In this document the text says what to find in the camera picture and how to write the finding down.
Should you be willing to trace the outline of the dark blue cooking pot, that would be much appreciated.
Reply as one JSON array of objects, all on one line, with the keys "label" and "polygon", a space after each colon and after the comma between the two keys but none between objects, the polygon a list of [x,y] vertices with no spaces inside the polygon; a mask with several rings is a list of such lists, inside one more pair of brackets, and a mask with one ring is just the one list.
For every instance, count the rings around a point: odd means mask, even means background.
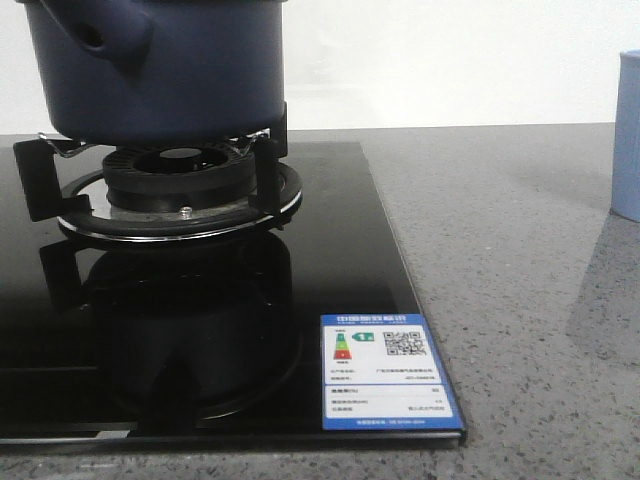
[{"label": "dark blue cooking pot", "polygon": [[279,1],[27,1],[50,120],[106,145],[195,143],[284,114]]}]

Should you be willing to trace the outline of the blue energy label sticker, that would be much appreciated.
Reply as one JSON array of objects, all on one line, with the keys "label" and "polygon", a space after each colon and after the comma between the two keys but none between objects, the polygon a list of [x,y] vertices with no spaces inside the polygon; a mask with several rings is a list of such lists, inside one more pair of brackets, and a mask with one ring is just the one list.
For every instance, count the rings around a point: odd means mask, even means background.
[{"label": "blue energy label sticker", "polygon": [[320,333],[325,430],[464,429],[423,315],[325,314]]}]

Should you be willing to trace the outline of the light blue ribbed cup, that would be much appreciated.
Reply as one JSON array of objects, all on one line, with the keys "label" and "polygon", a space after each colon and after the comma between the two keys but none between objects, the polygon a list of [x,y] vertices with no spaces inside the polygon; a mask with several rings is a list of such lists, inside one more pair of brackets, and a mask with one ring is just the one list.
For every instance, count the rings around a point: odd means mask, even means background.
[{"label": "light blue ribbed cup", "polygon": [[620,54],[611,209],[639,221],[639,51]]}]

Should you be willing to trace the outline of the black round gas burner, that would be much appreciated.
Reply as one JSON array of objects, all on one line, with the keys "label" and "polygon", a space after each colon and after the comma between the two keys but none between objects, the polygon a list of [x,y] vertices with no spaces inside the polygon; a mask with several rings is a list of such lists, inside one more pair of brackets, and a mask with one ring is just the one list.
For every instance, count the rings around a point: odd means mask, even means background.
[{"label": "black round gas burner", "polygon": [[107,155],[102,166],[109,202],[138,212],[210,208],[256,187],[255,156],[227,144],[121,148]]}]

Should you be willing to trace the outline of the black glass gas stove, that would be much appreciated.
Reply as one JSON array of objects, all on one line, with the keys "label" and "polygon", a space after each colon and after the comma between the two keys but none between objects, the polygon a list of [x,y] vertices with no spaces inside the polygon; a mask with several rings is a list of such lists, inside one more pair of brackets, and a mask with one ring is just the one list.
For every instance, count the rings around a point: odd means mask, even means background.
[{"label": "black glass gas stove", "polygon": [[[424,316],[359,145],[291,147],[282,230],[107,243],[34,222],[1,150],[1,449],[449,448],[453,431],[322,426],[321,317]],[[54,159],[59,183],[106,148]]]}]

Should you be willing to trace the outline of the black pot support grate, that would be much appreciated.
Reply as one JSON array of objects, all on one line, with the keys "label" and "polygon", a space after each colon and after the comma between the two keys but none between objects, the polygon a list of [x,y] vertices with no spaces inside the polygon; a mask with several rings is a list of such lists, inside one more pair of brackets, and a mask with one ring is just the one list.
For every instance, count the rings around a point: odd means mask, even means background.
[{"label": "black pot support grate", "polygon": [[88,147],[79,141],[41,136],[17,142],[13,150],[31,220],[54,218],[64,230],[83,237],[123,243],[177,242],[256,228],[280,228],[290,221],[302,200],[302,182],[297,172],[281,161],[288,153],[285,117],[264,129],[208,143],[119,146],[114,151],[210,144],[227,144],[239,153],[252,153],[256,187],[247,196],[218,206],[205,209],[185,206],[167,213],[138,212],[111,204],[102,164],[99,170],[61,186],[54,159],[83,153]]}]

